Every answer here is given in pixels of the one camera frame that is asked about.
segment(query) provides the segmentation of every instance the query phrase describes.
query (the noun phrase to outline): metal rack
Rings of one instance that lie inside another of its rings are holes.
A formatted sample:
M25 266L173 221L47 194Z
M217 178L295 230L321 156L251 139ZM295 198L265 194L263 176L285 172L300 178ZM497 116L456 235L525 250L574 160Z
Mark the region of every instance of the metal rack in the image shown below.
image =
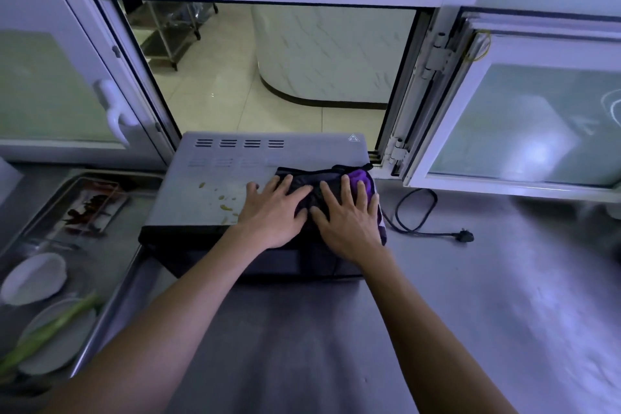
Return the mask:
M218 13L215 3L212 6ZM175 23L184 15L189 16L189 25ZM140 45L144 57L168 60L175 71L178 71L177 63L191 45L188 36L194 33L197 40L201 39L201 24L192 12L190 2L145 0L135 11L127 14L127 20L132 28L154 30Z

